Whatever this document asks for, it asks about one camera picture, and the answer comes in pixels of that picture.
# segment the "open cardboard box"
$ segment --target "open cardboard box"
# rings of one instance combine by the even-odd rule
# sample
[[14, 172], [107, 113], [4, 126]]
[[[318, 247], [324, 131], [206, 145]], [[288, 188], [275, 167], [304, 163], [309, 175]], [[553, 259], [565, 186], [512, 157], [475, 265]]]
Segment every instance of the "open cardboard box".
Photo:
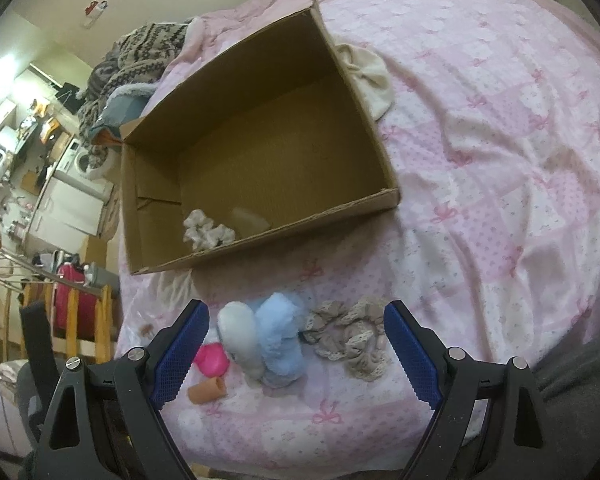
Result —
[[[122, 127], [122, 209], [129, 269], [192, 267], [336, 220], [396, 206], [375, 124], [316, 7], [230, 47], [146, 117]], [[232, 210], [271, 229], [192, 253], [183, 220]]]

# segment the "metal screw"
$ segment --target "metal screw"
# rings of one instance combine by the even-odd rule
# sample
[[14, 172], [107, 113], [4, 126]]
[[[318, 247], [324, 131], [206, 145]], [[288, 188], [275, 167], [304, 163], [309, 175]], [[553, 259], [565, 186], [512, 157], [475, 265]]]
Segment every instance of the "metal screw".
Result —
[[525, 358], [523, 357], [514, 357], [513, 358], [513, 365], [520, 369], [520, 370], [524, 370], [526, 368], [526, 361]]
[[66, 367], [67, 367], [69, 370], [75, 370], [75, 369], [76, 369], [78, 366], [80, 366], [80, 363], [81, 363], [81, 362], [82, 362], [82, 361], [80, 360], [80, 358], [79, 358], [79, 357], [76, 357], [76, 356], [74, 356], [74, 357], [69, 357], [69, 358], [66, 360]]
[[466, 352], [458, 346], [452, 346], [449, 349], [449, 357], [456, 361], [462, 361], [466, 357]]
[[131, 361], [139, 361], [144, 357], [144, 348], [132, 348], [129, 350], [129, 353], [126, 355]]

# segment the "pink ball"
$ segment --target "pink ball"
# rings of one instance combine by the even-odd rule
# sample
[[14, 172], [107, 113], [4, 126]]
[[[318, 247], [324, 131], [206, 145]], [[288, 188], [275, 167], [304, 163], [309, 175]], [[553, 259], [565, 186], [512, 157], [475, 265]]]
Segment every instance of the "pink ball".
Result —
[[224, 353], [222, 343], [202, 345], [193, 359], [205, 377], [221, 377], [229, 368], [229, 359]]

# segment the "pink sheet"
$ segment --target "pink sheet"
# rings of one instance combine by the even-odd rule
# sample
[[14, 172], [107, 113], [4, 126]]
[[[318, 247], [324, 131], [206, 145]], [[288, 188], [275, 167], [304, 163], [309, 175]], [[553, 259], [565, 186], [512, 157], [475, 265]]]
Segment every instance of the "pink sheet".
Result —
[[[147, 111], [218, 52], [308, 0], [250, 0], [193, 22]], [[129, 276], [117, 355], [190, 298], [215, 314], [275, 291], [307, 308], [401, 298], [448, 346], [534, 364], [600, 332], [600, 37], [548, 0], [321, 0], [333, 34], [382, 55], [396, 101], [378, 129], [397, 210], [190, 272]], [[162, 410], [186, 460], [276, 478], [401, 468], [430, 417], [392, 354], [373, 383], [307, 349], [307, 377]]]

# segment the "blue textured pad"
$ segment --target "blue textured pad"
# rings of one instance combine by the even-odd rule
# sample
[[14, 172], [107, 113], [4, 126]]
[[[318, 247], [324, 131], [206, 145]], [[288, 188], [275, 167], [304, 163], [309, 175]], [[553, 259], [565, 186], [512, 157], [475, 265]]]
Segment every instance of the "blue textured pad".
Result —
[[178, 395], [208, 330], [209, 310], [200, 301], [155, 369], [150, 400], [156, 410], [161, 410], [165, 402]]
[[384, 330], [416, 396], [435, 410], [442, 402], [436, 367], [391, 303], [384, 309]]

